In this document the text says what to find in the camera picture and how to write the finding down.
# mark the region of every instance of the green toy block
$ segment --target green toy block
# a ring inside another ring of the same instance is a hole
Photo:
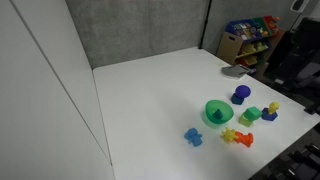
[[[253,124],[253,121],[248,120],[246,117],[244,117],[244,114],[242,114],[240,116],[239,123],[246,127],[250,127]]]
[[[259,117],[262,115],[262,112],[256,108],[256,107],[250,107],[248,108],[243,115],[248,119],[249,121],[255,121],[259,119]]]

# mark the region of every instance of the white table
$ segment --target white table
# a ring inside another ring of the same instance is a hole
[[[220,74],[226,64],[204,50],[185,49],[94,70],[116,180],[248,179],[319,122],[303,106],[249,76],[241,80]],[[230,97],[239,85],[252,94],[243,105]],[[235,116],[211,128],[204,106],[223,100]],[[238,123],[251,106],[277,101],[279,117],[250,128]],[[184,133],[195,127],[203,144],[194,148]],[[225,127],[253,133],[251,148],[226,144]]]

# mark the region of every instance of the gray wall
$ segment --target gray wall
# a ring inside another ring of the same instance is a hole
[[[209,0],[66,0],[92,68],[197,46]],[[290,28],[293,0],[213,0],[204,48],[231,20],[273,15]]]

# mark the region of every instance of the green cup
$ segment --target green cup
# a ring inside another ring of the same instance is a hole
[[[234,112],[229,104],[219,100],[211,100],[206,104],[206,115],[210,122],[223,124],[233,117]]]

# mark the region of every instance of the shelf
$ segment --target shelf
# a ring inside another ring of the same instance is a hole
[[[236,59],[239,59],[239,58],[242,58],[242,57],[246,57],[246,56],[250,56],[250,55],[253,55],[253,54],[256,54],[256,53],[260,53],[260,52],[266,51],[268,49],[269,48],[266,48],[266,49],[263,49],[263,50],[260,50],[260,51],[250,52],[250,53],[247,53],[247,54],[238,55],[238,56],[236,56]]]

